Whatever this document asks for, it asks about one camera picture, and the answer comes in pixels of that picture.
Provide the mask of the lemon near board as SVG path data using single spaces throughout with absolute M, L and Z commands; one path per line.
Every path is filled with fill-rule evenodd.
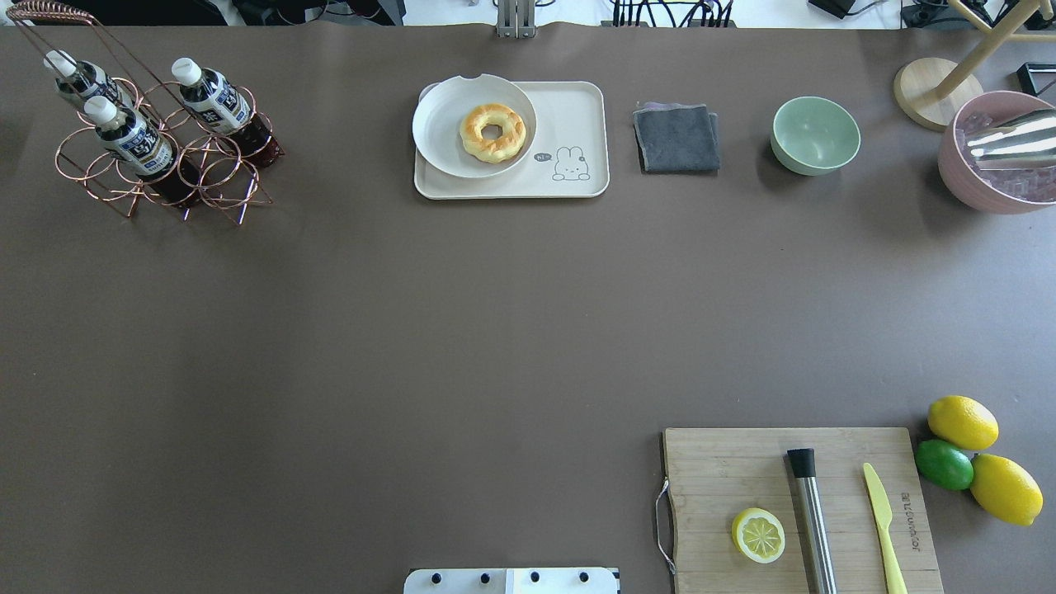
M 1044 493 L 1023 467 L 999 454 L 972 458 L 973 499 L 997 519 L 1032 526 L 1044 508 Z

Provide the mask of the aluminium frame post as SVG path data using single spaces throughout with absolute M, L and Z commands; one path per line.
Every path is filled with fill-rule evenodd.
M 535 0 L 498 0 L 497 36 L 501 39 L 536 37 Z

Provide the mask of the green bowl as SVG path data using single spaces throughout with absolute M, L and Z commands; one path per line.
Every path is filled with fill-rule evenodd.
M 861 132 L 844 106 L 823 97 L 796 97 L 774 114 L 770 146 L 790 172 L 822 177 L 856 157 Z

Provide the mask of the tea bottle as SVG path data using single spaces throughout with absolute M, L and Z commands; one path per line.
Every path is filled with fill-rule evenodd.
M 76 60 L 64 50 L 52 49 L 43 64 L 55 76 L 56 92 L 75 110 L 84 112 L 87 99 L 103 97 L 116 106 L 135 107 L 134 97 L 98 64 Z
M 138 111 L 92 97 L 87 99 L 84 113 L 95 125 L 105 150 L 127 163 L 135 177 L 158 193 L 162 203 L 182 208 L 200 203 L 200 192 L 188 183 L 197 177 L 196 166 L 182 157 L 172 140 Z
M 208 131 L 232 140 L 242 157 L 257 168 L 280 157 L 281 147 L 271 128 L 225 75 L 188 57 L 174 60 L 171 74 L 177 80 L 182 105 Z

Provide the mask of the wooden cutting board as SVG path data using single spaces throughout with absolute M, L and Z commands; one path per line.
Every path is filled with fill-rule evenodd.
M 841 593 L 887 590 L 863 465 L 893 508 L 889 533 L 910 593 L 942 593 L 912 439 L 902 427 L 668 428 L 663 435 L 676 593 L 812 593 L 802 516 L 787 451 L 811 448 L 823 522 Z M 747 559 L 732 539 L 736 515 L 772 512 L 787 534 L 774 563 Z

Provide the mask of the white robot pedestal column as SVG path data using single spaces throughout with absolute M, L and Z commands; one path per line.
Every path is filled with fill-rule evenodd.
M 620 593 L 617 568 L 420 568 L 403 593 Z

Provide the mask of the cream rabbit tray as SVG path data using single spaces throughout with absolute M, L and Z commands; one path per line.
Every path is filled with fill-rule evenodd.
M 503 104 L 526 124 L 516 157 L 488 164 L 464 150 L 463 119 Z M 414 185 L 431 200 L 596 198 L 610 185 L 604 95 L 596 83 L 449 78 L 420 92 L 412 117 Z

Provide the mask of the metal ice scoop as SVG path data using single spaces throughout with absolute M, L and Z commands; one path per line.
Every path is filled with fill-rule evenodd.
M 967 135 L 965 148 L 982 170 L 1021 170 L 1055 165 L 1055 109 L 1041 109 Z

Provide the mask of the cream round plate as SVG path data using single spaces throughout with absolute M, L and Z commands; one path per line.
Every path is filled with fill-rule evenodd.
M 444 173 L 497 177 L 516 166 L 535 140 L 535 104 L 495 75 L 448 78 L 420 97 L 412 116 L 418 152 Z

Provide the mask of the steel muddler black tip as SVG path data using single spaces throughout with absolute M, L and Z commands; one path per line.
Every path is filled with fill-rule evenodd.
M 787 450 L 790 469 L 799 493 L 808 567 L 816 593 L 837 593 L 835 568 L 828 541 L 813 448 Z

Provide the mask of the far yellow lemon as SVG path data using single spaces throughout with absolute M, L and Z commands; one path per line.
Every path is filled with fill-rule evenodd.
M 969 396 L 951 394 L 934 401 L 926 420 L 935 437 L 961 449 L 987 449 L 1000 435 L 995 414 Z

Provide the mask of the dark grey folded cloth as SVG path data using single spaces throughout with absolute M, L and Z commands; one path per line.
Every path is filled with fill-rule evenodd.
M 708 173 L 720 169 L 718 114 L 705 104 L 646 101 L 633 112 L 646 173 Z

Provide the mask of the yellow plastic knife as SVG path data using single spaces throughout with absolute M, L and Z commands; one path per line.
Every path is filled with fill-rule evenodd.
M 891 538 L 890 526 L 893 522 L 893 508 L 888 500 L 887 491 L 871 463 L 864 463 L 861 466 L 866 482 L 866 489 L 869 496 L 869 503 L 878 536 L 879 547 L 881 549 L 884 579 L 887 593 L 908 593 L 904 576 L 898 562 L 893 538 Z

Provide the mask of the half lemon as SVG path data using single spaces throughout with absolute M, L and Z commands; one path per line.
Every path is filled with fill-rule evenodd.
M 754 563 L 774 563 L 785 552 L 785 531 L 780 519 L 759 507 L 744 508 L 735 516 L 731 524 L 731 539 L 734 546 Z

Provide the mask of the pink bowl with ice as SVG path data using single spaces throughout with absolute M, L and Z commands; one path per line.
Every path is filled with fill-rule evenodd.
M 940 179 L 955 198 L 984 214 L 1032 214 L 1054 205 L 1054 167 L 1011 172 L 981 172 L 964 146 L 966 133 L 986 124 L 1046 110 L 1052 104 L 1022 92 L 985 92 L 958 109 L 940 140 Z

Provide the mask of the yellow glazed donut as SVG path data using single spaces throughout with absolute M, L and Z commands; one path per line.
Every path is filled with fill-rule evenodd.
M 471 157 L 487 164 L 502 164 L 517 156 L 526 143 L 528 129 L 509 106 L 482 104 L 463 118 L 459 135 L 464 151 Z

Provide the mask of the green lime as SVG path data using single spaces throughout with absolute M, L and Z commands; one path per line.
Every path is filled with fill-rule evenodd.
M 972 459 L 954 444 L 940 440 L 924 440 L 914 451 L 917 471 L 940 488 L 966 490 L 974 481 Z

